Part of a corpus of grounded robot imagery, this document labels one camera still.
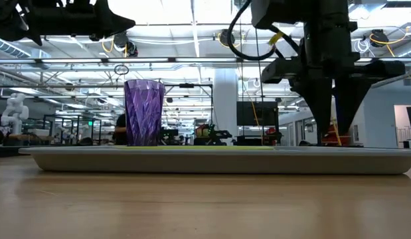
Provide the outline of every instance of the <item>yellow cable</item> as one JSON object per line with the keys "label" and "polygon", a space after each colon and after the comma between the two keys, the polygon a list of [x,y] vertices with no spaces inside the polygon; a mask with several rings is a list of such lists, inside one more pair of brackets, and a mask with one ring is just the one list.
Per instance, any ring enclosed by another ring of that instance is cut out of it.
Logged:
{"label": "yellow cable", "polygon": [[372,42],[376,42],[376,43],[379,43],[379,44],[394,44],[394,43],[398,43],[398,42],[404,40],[404,39],[406,38],[406,36],[407,36],[407,32],[408,32],[408,31],[409,31],[409,28],[406,28],[406,34],[404,34],[404,36],[403,36],[401,39],[398,39],[398,40],[395,40],[395,41],[392,41],[392,42],[380,42],[379,40],[374,40],[374,39],[372,39],[372,36],[374,35],[373,33],[370,34],[369,39],[370,39]]}
{"label": "yellow cable", "polygon": [[[254,105],[254,102],[252,101],[252,98],[251,98],[251,96],[249,95],[248,91],[245,90],[245,92],[246,92],[246,95],[248,96],[248,98],[249,98],[250,101],[251,101],[252,111],[254,112],[254,117],[255,117],[256,122],[257,122],[257,127],[260,127],[260,123],[258,122],[258,117],[257,117],[256,107],[255,107],[255,105]],[[262,131],[262,130],[260,130],[260,135],[261,135],[261,144],[263,145],[263,131]]]}
{"label": "yellow cable", "polygon": [[221,43],[221,41],[220,41],[220,36],[221,36],[221,33],[219,33],[219,34],[217,35],[217,40],[218,40],[218,42],[219,42],[222,46],[224,46],[223,43]]}
{"label": "yellow cable", "polygon": [[277,34],[275,34],[274,36],[271,37],[271,39],[269,40],[269,45],[270,45],[270,46],[273,46],[273,45],[276,44],[277,41],[278,41],[279,39],[281,39],[283,36],[284,36],[284,33],[283,33],[283,32],[281,32],[281,31],[278,32]]}
{"label": "yellow cable", "polygon": [[335,121],[335,118],[332,118],[332,124],[333,124],[333,130],[335,130],[335,135],[337,136],[337,139],[338,139],[338,145],[342,146],[341,138],[339,137],[337,122]]}
{"label": "yellow cable", "polygon": [[104,51],[106,51],[106,52],[111,52],[111,51],[114,49],[114,38],[112,38],[111,50],[108,50],[108,49],[105,47],[105,42],[104,42],[104,41],[102,41],[102,48],[103,48]]}
{"label": "yellow cable", "polygon": [[396,57],[396,55],[394,55],[393,51],[391,50],[391,47],[389,44],[386,45],[386,47],[388,48],[388,50],[390,51],[392,57]]}

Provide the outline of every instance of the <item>workbench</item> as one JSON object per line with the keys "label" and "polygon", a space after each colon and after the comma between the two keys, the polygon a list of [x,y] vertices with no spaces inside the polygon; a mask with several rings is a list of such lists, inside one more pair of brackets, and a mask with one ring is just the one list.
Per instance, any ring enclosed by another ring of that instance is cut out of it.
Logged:
{"label": "workbench", "polygon": [[398,176],[49,173],[0,159],[0,239],[411,238]]}

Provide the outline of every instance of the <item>person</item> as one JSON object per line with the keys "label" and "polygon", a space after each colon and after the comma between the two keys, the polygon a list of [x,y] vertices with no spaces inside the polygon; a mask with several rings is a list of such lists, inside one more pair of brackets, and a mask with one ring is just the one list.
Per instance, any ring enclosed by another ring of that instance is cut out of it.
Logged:
{"label": "person", "polygon": [[127,134],[125,132],[125,114],[118,117],[115,126],[114,136],[116,145],[127,145]]}

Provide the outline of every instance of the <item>white column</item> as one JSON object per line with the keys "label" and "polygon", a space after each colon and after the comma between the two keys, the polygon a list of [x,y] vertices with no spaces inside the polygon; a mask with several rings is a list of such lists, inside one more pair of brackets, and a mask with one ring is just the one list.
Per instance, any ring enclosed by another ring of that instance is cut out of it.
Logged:
{"label": "white column", "polygon": [[[238,75],[236,69],[215,69],[213,84],[214,112],[212,122],[217,130],[227,130],[238,136],[236,101],[238,100]],[[231,145],[231,139],[223,140]]]}

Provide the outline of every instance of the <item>black cable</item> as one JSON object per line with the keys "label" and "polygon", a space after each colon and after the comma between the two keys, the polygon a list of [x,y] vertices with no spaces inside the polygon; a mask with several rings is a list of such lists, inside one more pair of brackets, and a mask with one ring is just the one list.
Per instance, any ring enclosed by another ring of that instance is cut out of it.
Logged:
{"label": "black cable", "polygon": [[[276,34],[278,34],[278,33],[281,32],[281,30],[279,30],[279,28],[277,28],[277,27],[275,27],[275,26],[273,26],[273,25],[271,25],[271,26],[269,27],[269,30],[271,30],[272,32],[274,32],[274,33],[276,33]],[[292,40],[292,38],[291,38],[290,36],[288,36],[288,35],[286,35],[286,34],[284,33],[284,34],[282,35],[282,38],[283,38],[284,40],[286,40],[286,42],[293,48],[293,50],[294,50],[296,53],[299,52],[299,46],[297,45],[296,42],[294,42],[294,41]]]}
{"label": "black cable", "polygon": [[245,59],[245,60],[264,60],[264,59],[267,59],[267,58],[269,58],[273,55],[273,53],[275,52],[276,46],[273,46],[272,49],[270,50],[270,52],[267,52],[266,54],[264,54],[262,56],[248,56],[248,55],[245,55],[244,53],[240,52],[238,49],[236,49],[233,45],[233,42],[232,42],[232,31],[233,31],[234,25],[236,24],[236,22],[238,21],[240,16],[243,14],[243,12],[245,12],[245,10],[248,8],[248,6],[250,4],[251,4],[251,0],[247,0],[245,2],[245,4],[239,9],[239,12],[236,14],[236,16],[233,18],[232,22],[230,23],[230,26],[229,26],[229,29],[228,29],[228,32],[227,32],[227,37],[228,37],[227,44],[228,44],[229,48],[232,50],[232,52],[236,56],[239,56],[242,59]]}
{"label": "black cable", "polygon": [[276,53],[276,55],[277,55],[279,58],[285,59],[285,57],[283,56],[283,54],[282,54],[277,48],[274,50],[274,52]]}
{"label": "black cable", "polygon": [[[239,20],[239,31],[240,31],[240,38],[242,39],[242,20]],[[242,52],[242,41],[240,42],[240,52]],[[244,61],[240,62],[240,80],[242,83],[242,136],[245,136]]]}
{"label": "black cable", "polygon": [[[258,33],[256,29],[256,45],[257,45],[257,55],[260,55],[260,50],[258,48]],[[261,89],[261,112],[262,112],[262,136],[261,136],[261,144],[264,144],[264,93],[263,93],[263,83],[261,81],[261,62],[258,61],[258,70],[260,71],[260,89]]]}

